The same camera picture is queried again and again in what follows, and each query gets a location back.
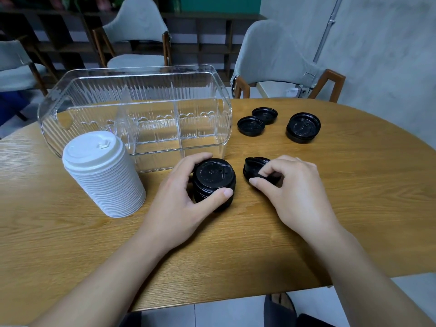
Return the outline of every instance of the left hand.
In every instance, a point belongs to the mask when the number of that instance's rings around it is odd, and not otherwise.
[[[138,233],[150,234],[165,250],[171,250],[188,240],[199,224],[233,195],[231,188],[220,188],[199,203],[189,198],[189,175],[196,164],[211,157],[211,153],[191,155],[173,168],[161,182]]]

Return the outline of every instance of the forearm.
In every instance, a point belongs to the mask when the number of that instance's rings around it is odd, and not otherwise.
[[[306,239],[329,271],[351,326],[434,326],[341,226]]]
[[[135,234],[30,327],[117,326],[165,253],[147,234]]]

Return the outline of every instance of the oval table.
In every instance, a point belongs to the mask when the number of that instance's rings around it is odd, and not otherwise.
[[[259,137],[239,133],[237,120],[263,106],[278,111],[277,121]],[[232,108],[225,158],[237,174],[234,201],[160,263],[134,310],[331,284],[305,242],[245,181],[250,156],[316,163],[337,218],[390,277],[436,271],[435,150],[387,121],[330,102],[240,99]],[[289,118],[301,111],[322,124],[305,145],[285,136]],[[63,169],[37,123],[1,140],[0,148],[0,324],[27,324],[138,229],[168,171],[142,174],[144,206],[112,219]]]

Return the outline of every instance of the transparent storage box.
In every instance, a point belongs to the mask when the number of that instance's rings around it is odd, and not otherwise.
[[[105,130],[122,139],[138,172],[150,172],[204,151],[223,158],[232,107],[210,65],[73,70],[40,104],[38,121],[59,157],[74,137]]]

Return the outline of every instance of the fingernail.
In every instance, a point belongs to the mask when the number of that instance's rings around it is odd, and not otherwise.
[[[224,191],[224,196],[227,198],[230,198],[233,195],[233,189],[232,188],[226,188]]]

